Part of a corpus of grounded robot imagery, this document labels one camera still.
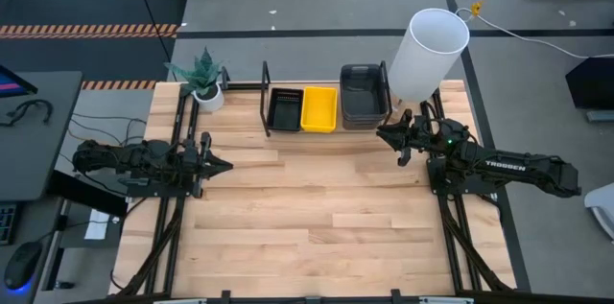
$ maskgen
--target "stacked black bins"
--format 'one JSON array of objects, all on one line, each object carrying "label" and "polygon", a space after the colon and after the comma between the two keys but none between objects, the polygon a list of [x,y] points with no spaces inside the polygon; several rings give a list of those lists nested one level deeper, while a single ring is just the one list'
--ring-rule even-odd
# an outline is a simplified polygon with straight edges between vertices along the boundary
[{"label": "stacked black bins", "polygon": [[300,131],[302,108],[302,89],[273,88],[269,102],[267,126],[271,130]]},{"label": "stacked black bins", "polygon": [[386,84],[376,64],[347,64],[340,78],[343,128],[375,129],[389,111]]}]

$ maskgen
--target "computer mouse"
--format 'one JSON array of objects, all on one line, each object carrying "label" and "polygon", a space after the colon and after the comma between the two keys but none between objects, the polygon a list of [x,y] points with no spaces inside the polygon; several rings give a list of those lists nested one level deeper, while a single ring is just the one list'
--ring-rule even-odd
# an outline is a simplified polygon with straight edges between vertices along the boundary
[{"label": "computer mouse", "polygon": [[30,281],[41,253],[40,242],[24,243],[17,248],[4,270],[4,284],[7,288],[21,289]]}]

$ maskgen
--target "yellow tray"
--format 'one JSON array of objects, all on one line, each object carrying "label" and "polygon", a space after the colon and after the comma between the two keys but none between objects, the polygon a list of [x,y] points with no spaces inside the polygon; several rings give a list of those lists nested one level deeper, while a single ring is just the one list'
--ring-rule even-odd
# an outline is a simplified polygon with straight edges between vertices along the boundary
[{"label": "yellow tray", "polygon": [[333,132],[337,125],[337,89],[305,87],[300,126],[307,132]]}]

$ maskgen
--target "floor mat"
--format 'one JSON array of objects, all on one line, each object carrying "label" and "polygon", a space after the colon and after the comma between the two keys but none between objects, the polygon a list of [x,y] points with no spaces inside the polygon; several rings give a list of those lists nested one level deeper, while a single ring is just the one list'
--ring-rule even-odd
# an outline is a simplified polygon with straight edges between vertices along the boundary
[{"label": "floor mat", "polygon": [[[0,63],[13,71],[81,71],[84,89],[166,81],[167,57],[143,0],[3,1]],[[169,56],[186,1],[148,0]]]}]

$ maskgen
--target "potted plant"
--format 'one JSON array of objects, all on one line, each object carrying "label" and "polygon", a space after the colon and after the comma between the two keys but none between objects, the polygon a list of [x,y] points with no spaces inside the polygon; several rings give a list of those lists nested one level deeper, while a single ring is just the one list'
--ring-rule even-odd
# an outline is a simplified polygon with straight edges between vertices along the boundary
[{"label": "potted plant", "polygon": [[164,63],[176,75],[181,75],[188,81],[187,88],[192,91],[201,108],[213,112],[224,104],[224,94],[217,82],[220,76],[220,65],[213,63],[211,55],[204,48],[201,58],[194,58],[194,70],[183,70],[172,63]]}]

